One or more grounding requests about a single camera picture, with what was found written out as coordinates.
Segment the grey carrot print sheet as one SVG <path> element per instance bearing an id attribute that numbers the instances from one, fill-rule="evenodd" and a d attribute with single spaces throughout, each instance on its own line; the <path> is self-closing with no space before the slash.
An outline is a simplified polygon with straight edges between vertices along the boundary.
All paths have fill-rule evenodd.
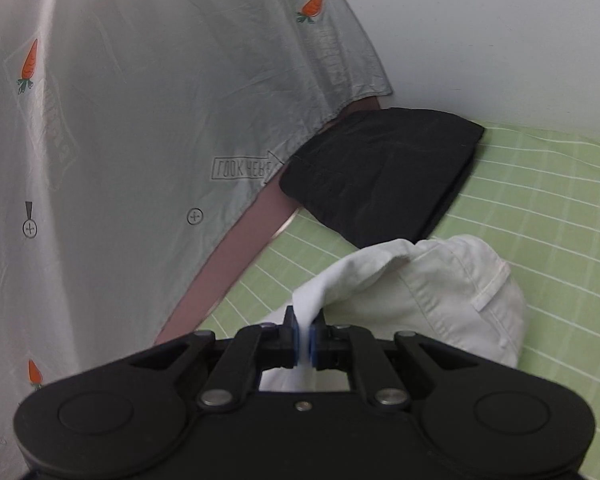
<path id="1" fill-rule="evenodd" d="M 346 0 L 0 0 L 0 478 L 25 396 L 150 346 L 277 164 L 389 91 Z"/>

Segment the white trousers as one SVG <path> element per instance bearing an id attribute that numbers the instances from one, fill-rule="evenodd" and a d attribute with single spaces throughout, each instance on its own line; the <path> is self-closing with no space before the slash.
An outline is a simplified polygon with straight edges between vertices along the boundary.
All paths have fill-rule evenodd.
<path id="1" fill-rule="evenodd" d="M 515 367 L 526 333 L 527 303 L 509 264 L 470 235 L 358 250 L 295 289 L 289 303 L 302 346 L 322 314 L 378 339 L 411 330 Z"/>

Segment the green grid bed sheet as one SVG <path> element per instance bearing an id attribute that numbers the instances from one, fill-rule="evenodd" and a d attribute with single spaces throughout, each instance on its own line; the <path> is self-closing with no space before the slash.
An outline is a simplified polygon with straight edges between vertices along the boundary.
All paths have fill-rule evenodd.
<path id="1" fill-rule="evenodd" d="M 487 128 L 471 177 L 436 229 L 458 234 L 487 242 L 524 292 L 521 367 L 592 406 L 596 437 L 583 472 L 600 479 L 600 140 Z"/>

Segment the folded black garment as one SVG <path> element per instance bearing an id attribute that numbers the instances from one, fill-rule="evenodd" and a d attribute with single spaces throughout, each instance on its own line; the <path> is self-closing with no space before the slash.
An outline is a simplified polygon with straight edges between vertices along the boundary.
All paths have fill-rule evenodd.
<path id="1" fill-rule="evenodd" d="M 460 194 L 485 133 L 440 110 L 361 110 L 303 144 L 279 187 L 356 248 L 416 243 Z"/>

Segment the pink bed frame edge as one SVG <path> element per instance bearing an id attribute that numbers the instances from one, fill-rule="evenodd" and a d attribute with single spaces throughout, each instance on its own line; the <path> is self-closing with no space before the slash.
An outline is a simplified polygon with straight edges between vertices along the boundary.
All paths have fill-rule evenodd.
<path id="1" fill-rule="evenodd" d="M 176 189 L 184 202 L 171 210 L 149 265 L 161 344 L 193 330 L 210 315 L 297 203 L 279 188 L 280 168 L 300 145 L 357 110 L 376 110 L 362 96 L 331 112 L 298 117 L 298 107 L 251 103 L 241 113 L 212 115 L 196 129 L 193 154 Z"/>

